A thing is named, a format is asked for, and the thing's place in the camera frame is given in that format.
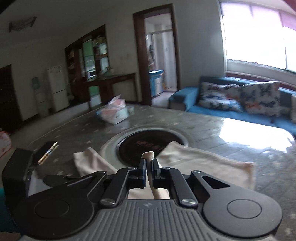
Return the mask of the round black induction cooktop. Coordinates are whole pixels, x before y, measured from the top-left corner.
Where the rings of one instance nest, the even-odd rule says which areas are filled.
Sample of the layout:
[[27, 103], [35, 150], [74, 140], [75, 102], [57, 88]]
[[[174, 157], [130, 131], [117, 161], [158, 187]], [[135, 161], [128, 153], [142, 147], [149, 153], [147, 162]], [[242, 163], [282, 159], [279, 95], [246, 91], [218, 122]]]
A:
[[164, 125], [141, 125], [112, 137], [99, 154], [117, 169], [138, 167], [143, 153], [153, 151], [156, 157], [173, 141], [185, 147], [194, 145], [192, 138], [182, 130]]

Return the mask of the pink tissue box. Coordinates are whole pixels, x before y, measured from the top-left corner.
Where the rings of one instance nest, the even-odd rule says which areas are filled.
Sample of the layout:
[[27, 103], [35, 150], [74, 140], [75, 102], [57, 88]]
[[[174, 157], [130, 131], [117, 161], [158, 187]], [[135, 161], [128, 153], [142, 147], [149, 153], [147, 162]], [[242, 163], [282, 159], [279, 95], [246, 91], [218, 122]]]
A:
[[128, 109], [121, 95], [114, 97], [107, 105], [96, 111], [96, 115], [103, 121], [117, 125], [128, 118]]

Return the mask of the water dispenser with bottle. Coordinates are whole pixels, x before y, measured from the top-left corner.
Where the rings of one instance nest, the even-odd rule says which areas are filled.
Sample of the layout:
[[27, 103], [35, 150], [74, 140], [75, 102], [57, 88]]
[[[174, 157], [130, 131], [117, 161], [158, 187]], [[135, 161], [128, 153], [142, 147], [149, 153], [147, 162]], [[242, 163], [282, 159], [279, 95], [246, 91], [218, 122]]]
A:
[[39, 78], [34, 77], [32, 79], [32, 88], [34, 90], [39, 116], [44, 118], [49, 115], [49, 108], [46, 93], [41, 82], [39, 81]]

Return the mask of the dark wooden side counter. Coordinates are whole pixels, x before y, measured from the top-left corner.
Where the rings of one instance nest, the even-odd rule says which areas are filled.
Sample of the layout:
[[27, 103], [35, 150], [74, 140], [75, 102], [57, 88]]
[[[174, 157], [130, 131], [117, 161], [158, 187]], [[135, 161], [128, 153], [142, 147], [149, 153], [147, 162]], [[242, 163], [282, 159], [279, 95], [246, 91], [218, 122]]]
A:
[[85, 85], [87, 87], [98, 87], [103, 105], [118, 95], [125, 99], [126, 103], [137, 103], [138, 101], [135, 73], [96, 78], [85, 82]]

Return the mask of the blue small cabinet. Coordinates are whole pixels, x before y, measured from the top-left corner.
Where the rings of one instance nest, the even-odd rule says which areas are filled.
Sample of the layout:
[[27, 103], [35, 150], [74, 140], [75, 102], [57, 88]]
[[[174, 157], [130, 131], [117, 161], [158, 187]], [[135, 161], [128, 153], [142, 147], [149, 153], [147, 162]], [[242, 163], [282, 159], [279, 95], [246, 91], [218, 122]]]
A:
[[163, 69], [149, 72], [151, 97], [155, 97], [163, 92], [163, 74]]

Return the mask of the small butterfly print cushion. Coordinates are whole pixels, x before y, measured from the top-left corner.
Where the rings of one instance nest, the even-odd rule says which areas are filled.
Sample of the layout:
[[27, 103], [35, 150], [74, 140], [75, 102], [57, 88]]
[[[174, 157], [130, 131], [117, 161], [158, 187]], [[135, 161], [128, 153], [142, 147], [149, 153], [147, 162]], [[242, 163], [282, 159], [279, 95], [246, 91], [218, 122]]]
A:
[[243, 112], [241, 86], [236, 84], [218, 85], [202, 82], [198, 105], [208, 109]]

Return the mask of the white refrigerator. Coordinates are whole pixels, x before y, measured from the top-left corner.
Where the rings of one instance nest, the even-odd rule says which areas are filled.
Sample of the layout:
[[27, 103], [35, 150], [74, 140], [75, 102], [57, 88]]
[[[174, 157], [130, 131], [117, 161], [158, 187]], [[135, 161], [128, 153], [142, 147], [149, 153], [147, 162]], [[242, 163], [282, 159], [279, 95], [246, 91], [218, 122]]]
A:
[[69, 106], [66, 82], [62, 66], [51, 67], [47, 70], [54, 112], [59, 112]]

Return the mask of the dark wooden display cabinet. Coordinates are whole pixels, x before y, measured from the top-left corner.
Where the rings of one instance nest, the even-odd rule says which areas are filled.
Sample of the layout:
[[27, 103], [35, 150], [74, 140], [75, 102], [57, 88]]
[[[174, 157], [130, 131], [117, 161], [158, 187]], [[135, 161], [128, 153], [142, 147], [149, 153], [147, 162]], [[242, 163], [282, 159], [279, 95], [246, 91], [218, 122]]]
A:
[[105, 25], [96, 28], [65, 48], [71, 106], [87, 103], [89, 107], [101, 104], [97, 86], [87, 87], [109, 68]]

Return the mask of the large butterfly print cushion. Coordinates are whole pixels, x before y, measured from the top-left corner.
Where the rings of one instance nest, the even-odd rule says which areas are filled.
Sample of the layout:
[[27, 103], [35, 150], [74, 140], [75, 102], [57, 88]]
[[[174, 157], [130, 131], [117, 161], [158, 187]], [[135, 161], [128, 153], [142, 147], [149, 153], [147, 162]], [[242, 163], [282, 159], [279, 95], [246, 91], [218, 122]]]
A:
[[242, 101], [248, 113], [279, 117], [280, 83], [278, 81], [256, 82], [241, 87]]

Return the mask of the plain grey cushion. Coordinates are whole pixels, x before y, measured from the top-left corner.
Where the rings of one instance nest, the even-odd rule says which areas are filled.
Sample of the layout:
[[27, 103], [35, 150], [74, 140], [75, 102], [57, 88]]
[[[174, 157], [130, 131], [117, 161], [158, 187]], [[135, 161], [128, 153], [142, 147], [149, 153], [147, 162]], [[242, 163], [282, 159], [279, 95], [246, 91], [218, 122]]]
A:
[[292, 123], [296, 124], [296, 94], [292, 94], [290, 97], [291, 97], [290, 119]]

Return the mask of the dark wooden door frame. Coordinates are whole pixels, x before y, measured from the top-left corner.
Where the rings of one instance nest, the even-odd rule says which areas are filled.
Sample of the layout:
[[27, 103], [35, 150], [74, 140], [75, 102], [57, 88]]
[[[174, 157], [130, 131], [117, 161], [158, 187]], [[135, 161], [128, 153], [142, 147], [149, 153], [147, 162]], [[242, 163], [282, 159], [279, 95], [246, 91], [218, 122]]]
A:
[[[142, 103], [167, 108], [180, 89], [179, 53], [173, 4], [133, 14]], [[164, 70], [163, 92], [151, 97], [149, 72]]]

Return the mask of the window with frame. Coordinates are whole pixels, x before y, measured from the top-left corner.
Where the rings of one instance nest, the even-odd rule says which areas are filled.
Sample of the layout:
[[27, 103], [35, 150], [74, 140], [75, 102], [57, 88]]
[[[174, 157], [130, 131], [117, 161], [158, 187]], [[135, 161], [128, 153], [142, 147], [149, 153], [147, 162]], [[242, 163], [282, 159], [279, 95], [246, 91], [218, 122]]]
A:
[[295, 82], [295, 10], [285, 1], [220, 1], [227, 71]]

